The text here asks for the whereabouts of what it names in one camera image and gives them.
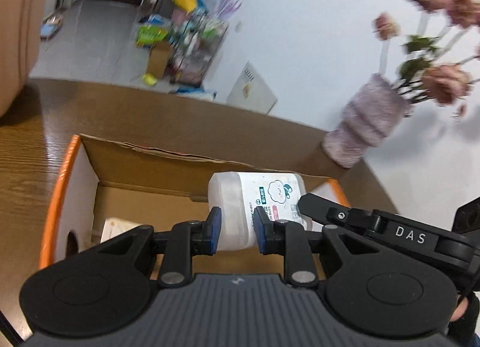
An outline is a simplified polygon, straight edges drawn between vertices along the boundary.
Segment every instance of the container label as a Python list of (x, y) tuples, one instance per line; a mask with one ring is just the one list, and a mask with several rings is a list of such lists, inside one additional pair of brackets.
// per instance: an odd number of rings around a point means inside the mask
[(298, 212), (297, 203), (300, 187), (294, 174), (239, 172), (243, 193), (245, 215), (250, 216), (248, 225), (248, 246), (256, 243), (254, 227), (254, 209), (262, 206), (272, 221), (290, 220), (307, 228), (307, 222)]

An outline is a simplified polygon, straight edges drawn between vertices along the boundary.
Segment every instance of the black circular cover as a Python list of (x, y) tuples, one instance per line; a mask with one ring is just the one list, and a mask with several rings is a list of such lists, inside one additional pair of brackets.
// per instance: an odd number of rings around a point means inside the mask
[(456, 289), (439, 270), (406, 256), (358, 256), (326, 285), (333, 311), (355, 329), (407, 339), (438, 332), (455, 309)]
[(148, 305), (148, 278), (121, 256), (76, 255), (32, 275), (20, 292), (30, 327), (64, 337), (92, 337), (119, 329)]

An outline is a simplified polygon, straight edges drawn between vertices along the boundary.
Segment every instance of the cloud illustration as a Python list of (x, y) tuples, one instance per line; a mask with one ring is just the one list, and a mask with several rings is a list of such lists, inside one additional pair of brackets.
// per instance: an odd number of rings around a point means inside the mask
[(270, 183), (268, 186), (268, 194), (270, 198), (278, 203), (285, 203), (286, 196), (285, 190), (283, 188), (283, 183), (280, 180)]

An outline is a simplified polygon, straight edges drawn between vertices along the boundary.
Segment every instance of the cardboard box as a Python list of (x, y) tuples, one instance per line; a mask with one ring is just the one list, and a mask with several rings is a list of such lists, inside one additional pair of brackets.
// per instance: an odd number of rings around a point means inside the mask
[[(116, 217), (170, 230), (188, 220), (205, 220), (208, 182), (215, 172), (267, 171), (246, 164), (142, 148), (91, 136), (73, 136), (56, 182), (45, 223), (40, 268), (99, 242), (104, 222)], [(302, 175), (307, 191), (325, 177)], [(341, 189), (331, 187), (338, 201)], [(158, 256), (157, 266), (161, 262)], [(279, 273), (283, 257), (261, 255), (258, 248), (195, 256), (194, 273)]]
[(172, 47), (167, 41), (157, 41), (150, 49), (146, 73), (161, 79), (172, 56)]

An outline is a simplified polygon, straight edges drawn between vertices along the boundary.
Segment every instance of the white plastic container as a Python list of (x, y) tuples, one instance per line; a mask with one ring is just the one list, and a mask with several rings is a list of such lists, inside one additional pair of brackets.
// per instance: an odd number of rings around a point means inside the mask
[(299, 214), (297, 203), (305, 194), (298, 174), (219, 172), (208, 183), (208, 206), (222, 209), (218, 250), (235, 251), (256, 243), (253, 210), (263, 206), (271, 220), (299, 222), (311, 230), (312, 220)]

